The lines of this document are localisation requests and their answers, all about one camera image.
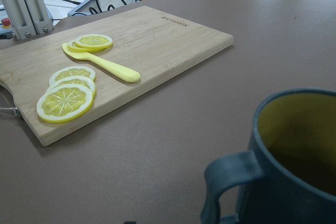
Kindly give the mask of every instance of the blue mug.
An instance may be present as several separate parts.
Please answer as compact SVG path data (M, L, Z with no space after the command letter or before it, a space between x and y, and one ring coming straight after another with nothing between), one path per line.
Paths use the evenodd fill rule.
M248 151L205 170L202 224L335 224L336 92L283 91L256 110ZM219 198L241 185L237 214L221 217Z

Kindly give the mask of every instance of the spatula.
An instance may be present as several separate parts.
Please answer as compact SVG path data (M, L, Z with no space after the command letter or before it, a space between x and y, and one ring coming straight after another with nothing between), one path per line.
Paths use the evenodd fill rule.
M109 71L110 73L114 74L115 76L119 77L120 79L124 81L137 82L140 80L140 74L130 68L116 64L109 60L102 59L96 55L90 54L89 52L69 51L67 43L62 44L62 49L67 55L77 60L92 61L93 63L101 66L102 68L106 69L107 71Z

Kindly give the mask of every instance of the lemon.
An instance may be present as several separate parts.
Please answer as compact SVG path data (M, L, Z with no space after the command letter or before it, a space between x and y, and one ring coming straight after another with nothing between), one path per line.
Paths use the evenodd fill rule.
M97 48L77 47L74 39L68 42L68 49L75 52L97 52L102 50Z
M37 114L45 121L63 123L84 114L92 105L91 91L80 84L64 84L49 89L38 100Z
M62 78L58 81L55 81L49 88L49 89L53 89L54 87L60 86L60 85L64 85L64 84L80 84L80 85L84 85L85 87L87 87L91 93L92 96L94 97L96 94L96 85L94 84L94 82L85 76L69 76L69 77L65 77Z
M75 39L75 44L77 47L100 50L112 46L113 40L102 34L88 34Z
M49 86L51 86L54 82L69 76L85 76L94 81L96 79L96 72L93 69L84 66L63 68L50 77Z

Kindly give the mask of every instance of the brown table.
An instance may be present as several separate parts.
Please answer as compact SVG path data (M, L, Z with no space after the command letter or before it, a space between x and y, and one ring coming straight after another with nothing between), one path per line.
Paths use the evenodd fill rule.
M336 88L335 0L147 0L54 33L140 5L233 34L234 46L49 147L1 113L0 223L199 223L205 167L247 148L266 96ZM1 88L0 106L12 105Z

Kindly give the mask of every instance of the cutting board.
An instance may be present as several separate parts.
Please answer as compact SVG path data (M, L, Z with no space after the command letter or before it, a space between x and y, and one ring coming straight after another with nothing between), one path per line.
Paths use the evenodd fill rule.
M69 58L61 44L85 34L104 34L112 48L97 56L134 69L141 80L127 83L89 61ZM24 120L43 146L137 98L232 45L232 35L142 6L86 25L0 51L0 84L13 96ZM96 71L93 106L66 123L47 123L36 113L51 75L70 66Z

